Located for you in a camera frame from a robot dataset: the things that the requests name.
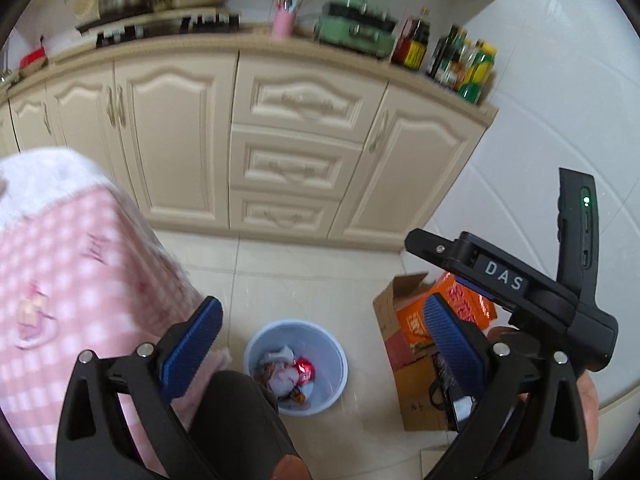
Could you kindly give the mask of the clear plastic bag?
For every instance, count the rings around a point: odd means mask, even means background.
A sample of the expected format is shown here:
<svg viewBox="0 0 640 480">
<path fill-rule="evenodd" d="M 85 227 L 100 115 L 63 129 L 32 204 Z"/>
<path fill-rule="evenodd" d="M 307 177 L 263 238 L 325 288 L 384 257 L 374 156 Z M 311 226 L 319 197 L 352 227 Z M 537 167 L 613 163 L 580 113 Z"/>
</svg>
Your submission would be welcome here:
<svg viewBox="0 0 640 480">
<path fill-rule="evenodd" d="M 295 360 L 295 354 L 288 346 L 267 352 L 260 358 L 254 378 L 278 399 L 285 399 L 297 387 Z"/>
</svg>

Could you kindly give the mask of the red snack wrapper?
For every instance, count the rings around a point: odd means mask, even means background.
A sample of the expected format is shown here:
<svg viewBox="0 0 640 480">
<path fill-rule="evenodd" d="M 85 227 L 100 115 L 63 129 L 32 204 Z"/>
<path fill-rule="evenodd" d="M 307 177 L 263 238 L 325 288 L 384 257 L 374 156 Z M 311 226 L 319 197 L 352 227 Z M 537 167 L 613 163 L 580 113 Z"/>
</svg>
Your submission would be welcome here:
<svg viewBox="0 0 640 480">
<path fill-rule="evenodd" d="M 304 385 L 314 382 L 314 378 L 316 378 L 316 369 L 314 368 L 314 364 L 312 364 L 308 359 L 300 356 L 295 360 L 294 368 L 297 370 L 298 374 L 297 387 L 303 387 Z"/>
</svg>

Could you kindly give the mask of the blue trash bin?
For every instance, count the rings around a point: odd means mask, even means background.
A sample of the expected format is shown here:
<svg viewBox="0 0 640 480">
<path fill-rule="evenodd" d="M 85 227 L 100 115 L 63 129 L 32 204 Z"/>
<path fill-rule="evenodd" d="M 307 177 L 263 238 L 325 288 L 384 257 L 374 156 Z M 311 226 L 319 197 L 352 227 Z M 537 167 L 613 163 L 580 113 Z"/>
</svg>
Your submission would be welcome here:
<svg viewBox="0 0 640 480">
<path fill-rule="evenodd" d="M 286 416 L 318 415 L 341 397 L 348 362 L 338 341 L 324 328 L 285 320 L 262 328 L 247 344 L 244 373 L 265 387 Z"/>
</svg>

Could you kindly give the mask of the cream kitchen cabinets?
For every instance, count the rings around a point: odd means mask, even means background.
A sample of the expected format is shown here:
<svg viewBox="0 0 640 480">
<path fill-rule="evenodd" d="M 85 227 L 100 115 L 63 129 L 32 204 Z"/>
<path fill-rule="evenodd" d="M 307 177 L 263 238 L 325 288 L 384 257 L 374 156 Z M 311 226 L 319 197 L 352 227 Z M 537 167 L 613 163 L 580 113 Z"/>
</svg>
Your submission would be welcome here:
<svg viewBox="0 0 640 480">
<path fill-rule="evenodd" d="M 311 41 L 172 36 L 3 89 L 1 149 L 73 148 L 156 228 L 399 252 L 496 115 Z"/>
</svg>

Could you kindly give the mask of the orange rice bag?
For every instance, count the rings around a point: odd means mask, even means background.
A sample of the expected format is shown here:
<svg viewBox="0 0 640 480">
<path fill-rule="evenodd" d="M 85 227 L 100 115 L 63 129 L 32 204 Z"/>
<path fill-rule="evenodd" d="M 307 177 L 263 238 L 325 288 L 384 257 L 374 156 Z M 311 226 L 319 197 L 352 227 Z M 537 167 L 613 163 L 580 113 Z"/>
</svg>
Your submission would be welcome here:
<svg viewBox="0 0 640 480">
<path fill-rule="evenodd" d="M 442 274 L 426 292 L 401 300 L 396 309 L 400 332 L 413 353 L 431 347 L 432 330 L 439 336 L 439 323 L 450 324 L 452 316 L 487 330 L 497 318 L 497 311 L 490 299 L 463 285 L 451 273 Z"/>
</svg>

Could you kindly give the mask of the person's dark trouser leg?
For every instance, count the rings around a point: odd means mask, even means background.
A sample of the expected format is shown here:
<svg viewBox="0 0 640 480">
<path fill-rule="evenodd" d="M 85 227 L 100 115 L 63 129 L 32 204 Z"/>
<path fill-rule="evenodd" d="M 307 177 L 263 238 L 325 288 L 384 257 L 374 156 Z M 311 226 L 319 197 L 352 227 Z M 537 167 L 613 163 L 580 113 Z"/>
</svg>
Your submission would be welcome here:
<svg viewBox="0 0 640 480">
<path fill-rule="evenodd" d="M 309 479 L 276 398 L 234 370 L 213 374 L 189 437 L 217 479 Z"/>
</svg>

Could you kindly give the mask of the cardboard box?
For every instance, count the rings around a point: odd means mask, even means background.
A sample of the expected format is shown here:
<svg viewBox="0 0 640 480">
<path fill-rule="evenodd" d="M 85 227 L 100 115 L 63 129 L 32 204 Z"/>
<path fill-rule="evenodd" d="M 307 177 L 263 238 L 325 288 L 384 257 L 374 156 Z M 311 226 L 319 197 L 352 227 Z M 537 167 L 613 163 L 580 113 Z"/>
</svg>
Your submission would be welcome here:
<svg viewBox="0 0 640 480">
<path fill-rule="evenodd" d="M 436 384 L 432 356 L 435 345 L 422 318 L 426 275 L 397 275 L 373 299 L 390 368 L 392 369 L 400 414 L 407 431 L 439 431 L 449 428 L 442 396 Z"/>
</svg>

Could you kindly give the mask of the pink checked tablecloth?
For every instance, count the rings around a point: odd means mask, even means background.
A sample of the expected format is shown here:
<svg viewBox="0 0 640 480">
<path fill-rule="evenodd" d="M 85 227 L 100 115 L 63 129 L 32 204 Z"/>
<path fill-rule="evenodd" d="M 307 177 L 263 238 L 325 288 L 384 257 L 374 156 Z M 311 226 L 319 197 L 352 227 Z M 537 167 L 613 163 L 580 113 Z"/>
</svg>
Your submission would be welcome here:
<svg viewBox="0 0 640 480">
<path fill-rule="evenodd" d="M 40 474 L 82 350 L 126 356 L 203 295 L 92 160 L 36 148 L 1 162 L 1 409 Z"/>
</svg>

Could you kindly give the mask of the green oil bottle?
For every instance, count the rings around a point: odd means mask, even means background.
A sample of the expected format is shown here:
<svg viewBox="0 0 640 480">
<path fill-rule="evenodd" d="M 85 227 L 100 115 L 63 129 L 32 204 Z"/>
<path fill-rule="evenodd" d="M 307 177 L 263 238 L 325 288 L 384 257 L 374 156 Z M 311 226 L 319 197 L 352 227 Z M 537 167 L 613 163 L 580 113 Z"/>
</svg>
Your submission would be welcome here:
<svg viewBox="0 0 640 480">
<path fill-rule="evenodd" d="M 481 41 L 472 57 L 472 61 L 465 69 L 457 90 L 466 102 L 477 104 L 482 96 L 483 88 L 495 65 L 498 49 L 489 42 Z"/>
</svg>

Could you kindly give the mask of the dark soy sauce bottle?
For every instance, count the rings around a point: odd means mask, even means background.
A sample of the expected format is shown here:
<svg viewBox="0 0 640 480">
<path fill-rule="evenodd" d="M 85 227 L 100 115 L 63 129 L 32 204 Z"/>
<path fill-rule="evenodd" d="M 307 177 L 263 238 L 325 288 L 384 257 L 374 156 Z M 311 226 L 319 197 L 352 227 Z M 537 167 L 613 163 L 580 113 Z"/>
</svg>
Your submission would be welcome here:
<svg viewBox="0 0 640 480">
<path fill-rule="evenodd" d="M 392 54 L 394 65 L 417 72 L 424 61 L 431 24 L 427 21 L 430 10 L 424 6 L 419 14 L 411 15 L 404 21 Z"/>
</svg>

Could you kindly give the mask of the red box on counter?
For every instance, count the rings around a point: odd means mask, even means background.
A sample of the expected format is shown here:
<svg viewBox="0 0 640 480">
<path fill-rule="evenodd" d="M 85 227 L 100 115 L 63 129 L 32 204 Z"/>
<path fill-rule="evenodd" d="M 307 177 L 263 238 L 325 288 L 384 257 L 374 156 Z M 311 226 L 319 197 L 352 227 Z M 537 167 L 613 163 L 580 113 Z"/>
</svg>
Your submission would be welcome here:
<svg viewBox="0 0 640 480">
<path fill-rule="evenodd" d="M 30 64 L 35 63 L 36 61 L 41 60 L 46 56 L 47 56 L 47 53 L 43 45 L 43 37 L 40 37 L 40 46 L 37 49 L 32 50 L 32 52 L 27 53 L 21 58 L 20 69 L 24 70 L 24 68 L 26 68 Z"/>
</svg>

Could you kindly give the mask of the pink utensil holder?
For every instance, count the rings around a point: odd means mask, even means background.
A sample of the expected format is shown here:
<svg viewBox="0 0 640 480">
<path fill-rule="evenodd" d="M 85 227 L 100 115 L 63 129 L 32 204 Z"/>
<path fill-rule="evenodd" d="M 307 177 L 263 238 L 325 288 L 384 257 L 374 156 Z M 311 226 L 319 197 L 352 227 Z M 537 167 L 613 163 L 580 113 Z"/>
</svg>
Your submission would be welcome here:
<svg viewBox="0 0 640 480">
<path fill-rule="evenodd" d="M 297 15 L 307 0 L 276 0 L 272 20 L 271 36 L 280 40 L 290 38 L 297 21 Z"/>
</svg>

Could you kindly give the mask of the black gas stove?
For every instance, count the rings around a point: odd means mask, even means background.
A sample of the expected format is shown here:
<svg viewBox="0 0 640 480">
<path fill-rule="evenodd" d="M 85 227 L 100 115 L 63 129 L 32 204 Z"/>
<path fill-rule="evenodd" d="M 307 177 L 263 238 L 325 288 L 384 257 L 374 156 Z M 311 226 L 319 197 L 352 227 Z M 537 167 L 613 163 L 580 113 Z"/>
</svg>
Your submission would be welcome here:
<svg viewBox="0 0 640 480">
<path fill-rule="evenodd" d="M 241 13 L 227 8 L 181 8 L 118 18 L 100 18 L 79 24 L 81 36 L 93 36 L 97 48 L 154 37 L 189 34 L 234 34 L 240 30 Z"/>
</svg>

